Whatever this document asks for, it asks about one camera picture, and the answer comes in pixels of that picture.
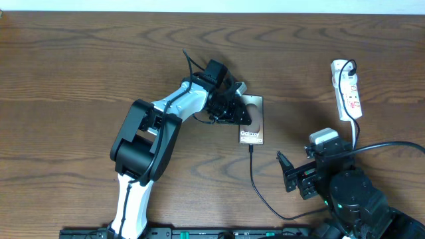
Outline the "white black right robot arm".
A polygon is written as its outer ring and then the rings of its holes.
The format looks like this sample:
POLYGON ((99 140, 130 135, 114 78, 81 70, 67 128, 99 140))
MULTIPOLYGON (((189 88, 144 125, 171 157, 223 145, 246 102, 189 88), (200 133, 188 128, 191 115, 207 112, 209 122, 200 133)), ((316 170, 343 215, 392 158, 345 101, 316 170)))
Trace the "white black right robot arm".
POLYGON ((300 167, 281 152, 277 159, 286 191, 298 189, 304 200, 321 197, 331 215, 309 238, 424 239, 424 225, 389 206, 385 194, 356 167, 354 156, 361 149, 334 137, 311 143, 305 151, 312 161, 300 167))

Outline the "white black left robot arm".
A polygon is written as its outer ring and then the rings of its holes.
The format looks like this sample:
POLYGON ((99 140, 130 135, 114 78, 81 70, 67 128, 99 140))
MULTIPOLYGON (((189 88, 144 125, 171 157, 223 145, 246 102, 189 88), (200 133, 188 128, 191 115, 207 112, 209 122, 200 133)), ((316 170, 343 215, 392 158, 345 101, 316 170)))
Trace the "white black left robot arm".
POLYGON ((210 60, 206 68, 190 71, 167 97, 131 105, 110 151, 120 193, 108 238, 139 238, 144 233, 153 184, 168 166, 185 120, 206 111, 215 123, 251 124, 242 102, 246 89, 223 63, 210 60))

